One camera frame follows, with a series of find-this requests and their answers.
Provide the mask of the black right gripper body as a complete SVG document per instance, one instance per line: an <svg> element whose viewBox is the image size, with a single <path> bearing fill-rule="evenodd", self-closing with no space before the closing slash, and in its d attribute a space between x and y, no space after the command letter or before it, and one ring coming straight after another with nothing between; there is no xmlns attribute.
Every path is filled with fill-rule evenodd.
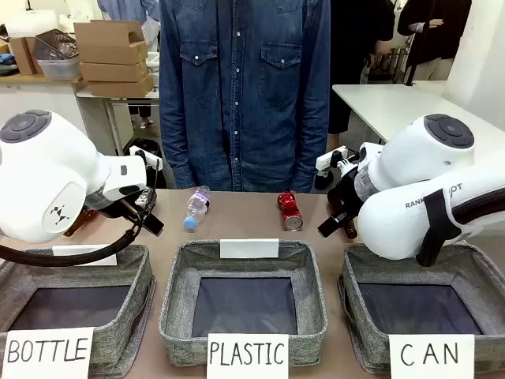
<svg viewBox="0 0 505 379"><path fill-rule="evenodd" d="M341 177L333 189L327 193L327 201L333 216L345 213L357 216L359 213L359 196L354 188L355 172L348 172Z"/></svg>

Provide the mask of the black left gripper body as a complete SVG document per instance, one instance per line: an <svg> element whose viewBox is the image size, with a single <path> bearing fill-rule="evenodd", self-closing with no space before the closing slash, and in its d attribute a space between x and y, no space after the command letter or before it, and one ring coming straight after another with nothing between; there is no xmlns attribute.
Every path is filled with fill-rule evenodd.
<svg viewBox="0 0 505 379"><path fill-rule="evenodd" d="M105 208L100 209L99 213L109 219L135 220L137 218L137 209L128 197L112 202Z"/></svg>

